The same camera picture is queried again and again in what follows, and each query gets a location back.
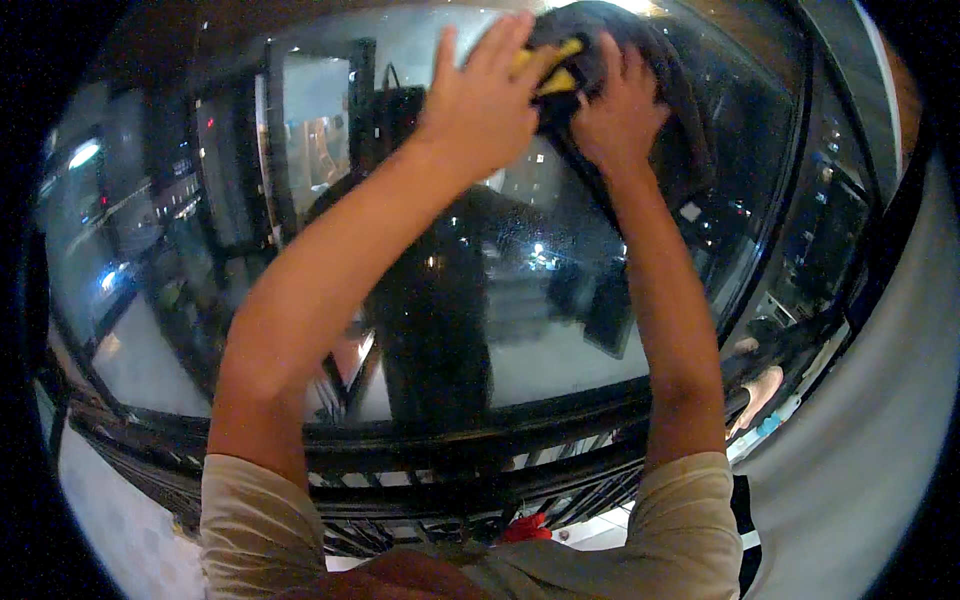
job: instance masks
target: gray fabric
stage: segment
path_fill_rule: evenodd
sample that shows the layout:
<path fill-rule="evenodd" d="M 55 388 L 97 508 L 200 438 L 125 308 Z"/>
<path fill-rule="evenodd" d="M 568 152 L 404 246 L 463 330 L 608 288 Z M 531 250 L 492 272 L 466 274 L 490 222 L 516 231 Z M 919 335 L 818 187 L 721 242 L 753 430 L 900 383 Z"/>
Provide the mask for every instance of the gray fabric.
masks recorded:
<path fill-rule="evenodd" d="M 637 47 L 657 75 L 660 98 L 673 112 L 654 146 L 651 162 L 663 197 L 674 209 L 691 195 L 709 191 L 716 177 L 716 166 L 705 109 L 677 50 L 662 33 L 672 23 L 669 18 L 640 17 L 607 2 L 576 2 L 538 17 L 528 43 L 536 47 L 580 38 L 586 44 L 584 52 L 565 60 L 563 66 L 571 71 L 589 97 L 600 93 L 606 74 L 598 46 L 599 35 L 607 31 L 621 47 L 627 44 Z M 544 100 L 540 129 L 577 168 L 578 162 L 586 160 L 568 133 L 570 117 L 578 106 L 572 95 L 557 94 Z M 598 176 L 588 172 L 587 177 Z M 602 182 L 588 182 L 588 185 L 602 186 Z"/>

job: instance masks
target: light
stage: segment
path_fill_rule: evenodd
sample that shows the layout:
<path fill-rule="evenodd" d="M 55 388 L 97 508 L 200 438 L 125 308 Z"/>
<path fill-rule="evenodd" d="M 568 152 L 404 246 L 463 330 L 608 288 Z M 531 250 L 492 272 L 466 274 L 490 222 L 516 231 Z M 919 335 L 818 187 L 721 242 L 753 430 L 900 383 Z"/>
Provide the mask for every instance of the light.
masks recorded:
<path fill-rule="evenodd" d="M 87 142 L 83 144 L 80 148 L 77 149 L 77 152 L 74 153 L 73 158 L 70 159 L 69 169 L 76 169 L 80 165 L 84 164 L 94 155 L 100 152 L 100 145 L 96 142 Z"/>
<path fill-rule="evenodd" d="M 104 277 L 104 280 L 100 282 L 100 287 L 105 292 L 110 289 L 110 286 L 113 285 L 113 280 L 116 279 L 117 274 L 114 271 L 107 273 L 107 276 Z"/>
<path fill-rule="evenodd" d="M 367 339 L 357 348 L 357 354 L 360 356 L 360 360 L 367 358 L 367 353 L 370 352 L 370 348 L 373 346 L 373 335 L 368 335 Z"/>

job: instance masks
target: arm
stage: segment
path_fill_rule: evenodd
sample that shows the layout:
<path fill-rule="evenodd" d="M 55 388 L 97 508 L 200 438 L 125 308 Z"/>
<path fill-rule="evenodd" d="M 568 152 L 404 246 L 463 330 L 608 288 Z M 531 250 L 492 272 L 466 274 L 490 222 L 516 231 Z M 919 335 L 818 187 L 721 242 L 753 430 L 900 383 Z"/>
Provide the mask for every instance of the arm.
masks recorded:
<path fill-rule="evenodd" d="M 511 75 L 532 15 L 498 21 L 463 69 L 455 32 L 438 46 L 434 83 L 410 141 L 310 225 L 256 282 L 230 327 L 207 452 L 259 465 L 307 488 L 301 437 L 312 368 L 377 280 L 474 180 L 530 143 L 534 88 L 556 51 Z"/>
<path fill-rule="evenodd" d="M 635 48 L 602 40 L 607 81 L 574 134 L 610 189 L 629 255 L 631 298 L 654 405 L 646 467 L 613 576 L 649 598 L 736 598 L 742 541 L 730 507 L 723 390 L 704 289 L 648 157 L 669 112 Z"/>
<path fill-rule="evenodd" d="M 723 388 L 716 334 L 704 289 L 649 165 L 669 115 L 654 101 L 657 80 L 636 48 L 621 57 L 602 44 L 603 95 L 583 106 L 574 135 L 598 165 L 629 249 L 631 299 L 650 363 L 654 405 L 647 471 L 700 452 L 723 452 Z"/>

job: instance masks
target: red cloth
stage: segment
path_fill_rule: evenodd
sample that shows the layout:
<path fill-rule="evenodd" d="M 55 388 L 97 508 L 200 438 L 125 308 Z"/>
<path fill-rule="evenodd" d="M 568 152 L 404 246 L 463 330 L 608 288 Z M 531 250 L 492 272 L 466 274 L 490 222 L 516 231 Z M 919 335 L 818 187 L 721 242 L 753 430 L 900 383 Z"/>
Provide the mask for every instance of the red cloth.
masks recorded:
<path fill-rule="evenodd" d="M 500 541 L 502 543 L 514 543 L 527 540 L 550 540 L 553 535 L 549 529 L 543 527 L 545 521 L 546 515 L 544 513 L 519 518 L 507 527 L 507 531 L 503 532 Z"/>

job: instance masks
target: glass window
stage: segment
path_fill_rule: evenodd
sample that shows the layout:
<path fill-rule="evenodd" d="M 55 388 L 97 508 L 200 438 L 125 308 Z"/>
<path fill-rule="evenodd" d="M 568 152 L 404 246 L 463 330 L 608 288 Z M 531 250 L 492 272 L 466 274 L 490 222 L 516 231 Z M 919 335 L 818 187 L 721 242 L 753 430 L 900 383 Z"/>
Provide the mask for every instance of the glass window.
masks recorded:
<path fill-rule="evenodd" d="M 55 158 L 36 205 L 53 300 L 80 343 L 95 339 L 126 279 L 115 258 L 110 206 L 99 180 L 104 153 L 103 141 L 94 137 Z"/>
<path fill-rule="evenodd" d="M 350 64 L 295 47 L 283 59 L 283 119 L 290 193 L 302 227 L 317 197 L 350 170 Z"/>
<path fill-rule="evenodd" d="M 653 16 L 662 19 L 700 90 L 716 139 L 716 185 L 675 206 L 674 216 L 719 327 L 731 317 L 766 247 L 781 178 L 790 166 L 783 161 L 791 155 L 798 97 L 792 79 L 701 14 L 680 7 Z M 396 8 L 339 15 L 293 32 L 284 42 L 298 49 L 287 52 L 283 63 L 285 115 L 300 102 L 286 98 L 298 88 L 295 68 L 325 69 L 337 81 L 344 73 L 349 81 L 352 73 L 380 86 L 391 64 L 400 86 L 422 86 L 429 83 L 443 24 L 458 25 L 462 60 L 495 18 L 493 11 L 474 8 Z M 760 33 L 756 26 L 751 31 Z M 304 54 L 310 39 L 332 43 L 331 37 L 341 43 L 374 40 L 374 65 L 364 67 L 372 74 L 356 72 L 356 65 L 343 71 L 330 59 Z M 313 81 L 300 85 L 306 89 Z M 389 81 L 394 83 L 392 75 Z M 413 116 L 418 108 L 408 107 Z M 288 156 L 306 156 L 311 148 L 309 130 L 297 127 L 289 128 Z M 300 132 L 297 139 L 294 131 Z M 353 134 L 347 131 L 348 138 Z M 314 171 L 302 160 L 288 162 L 291 187 L 305 190 Z M 311 191 L 320 196 L 319 205 L 328 206 L 360 179 Z M 559 407 L 646 375 L 626 286 L 628 251 L 577 174 L 548 140 L 536 138 L 516 163 L 458 198 L 367 298 L 364 325 L 375 330 L 379 352 L 370 359 L 369 385 L 342 422 L 390 419 L 469 428 L 491 410 L 544 402 Z"/>

